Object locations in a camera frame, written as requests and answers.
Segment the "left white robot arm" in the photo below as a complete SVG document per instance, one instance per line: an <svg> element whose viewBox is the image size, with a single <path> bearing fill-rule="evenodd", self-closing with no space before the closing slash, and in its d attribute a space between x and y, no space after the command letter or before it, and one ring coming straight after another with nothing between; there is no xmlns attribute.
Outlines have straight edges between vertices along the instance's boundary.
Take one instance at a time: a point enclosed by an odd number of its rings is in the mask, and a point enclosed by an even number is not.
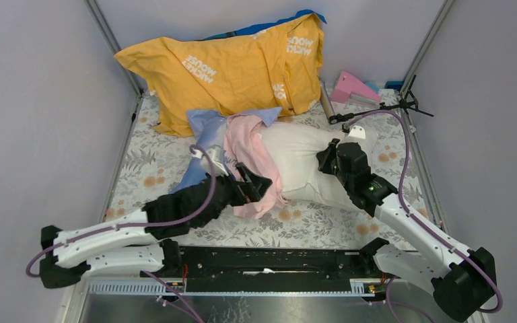
<svg viewBox="0 0 517 323"><path fill-rule="evenodd" d="M43 227L37 276L45 288L58 289L92 275L178 274L184 263L176 236L205 226L227 207L259 202L273 184L243 163L236 170L239 178L206 174L112 221L73 231Z"/></svg>

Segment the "white pillow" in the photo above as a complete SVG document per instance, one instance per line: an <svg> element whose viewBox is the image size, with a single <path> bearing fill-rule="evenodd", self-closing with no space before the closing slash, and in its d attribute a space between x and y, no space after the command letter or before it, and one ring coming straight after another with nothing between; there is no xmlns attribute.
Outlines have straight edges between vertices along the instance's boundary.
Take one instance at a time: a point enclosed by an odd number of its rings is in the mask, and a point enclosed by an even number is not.
<svg viewBox="0 0 517 323"><path fill-rule="evenodd" d="M318 170L316 154L342 131L326 131L305 124L274 122L260 130L261 141L278 167L282 197L304 200L348 211L359 211L334 175Z"/></svg>

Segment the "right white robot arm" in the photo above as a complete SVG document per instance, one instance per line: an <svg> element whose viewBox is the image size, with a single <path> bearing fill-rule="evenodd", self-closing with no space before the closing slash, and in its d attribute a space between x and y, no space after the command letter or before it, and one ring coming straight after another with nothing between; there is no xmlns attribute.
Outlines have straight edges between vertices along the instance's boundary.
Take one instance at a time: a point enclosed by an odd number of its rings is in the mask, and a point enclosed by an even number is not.
<svg viewBox="0 0 517 323"><path fill-rule="evenodd" d="M359 259L365 276L385 272L404 279L428 292L457 322L481 311L492 297L502 304L492 254L484 248L472 250L420 220L401 196L402 190L371 171L358 143L333 139L316 159L318 170L335 176L356 207L387 224L418 251L411 254L385 240L374 240Z"/></svg>

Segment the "blue Elsa pillowcase pink inside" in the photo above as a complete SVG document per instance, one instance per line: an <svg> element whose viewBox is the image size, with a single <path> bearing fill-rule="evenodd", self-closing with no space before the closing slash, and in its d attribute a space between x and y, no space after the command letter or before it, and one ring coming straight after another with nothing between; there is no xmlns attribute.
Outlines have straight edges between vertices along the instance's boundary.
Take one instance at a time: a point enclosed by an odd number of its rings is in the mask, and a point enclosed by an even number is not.
<svg viewBox="0 0 517 323"><path fill-rule="evenodd" d="M252 173L272 181L265 196L258 202L234 207L234 215L258 219L271 209L286 206L282 197L281 175L271 154L262 142L261 131L270 127L281 112L280 107L246 110L222 116L215 110L195 109L186 112L197 145L205 149L223 175L228 171L237 181L242 177L236 164L242 162Z"/></svg>

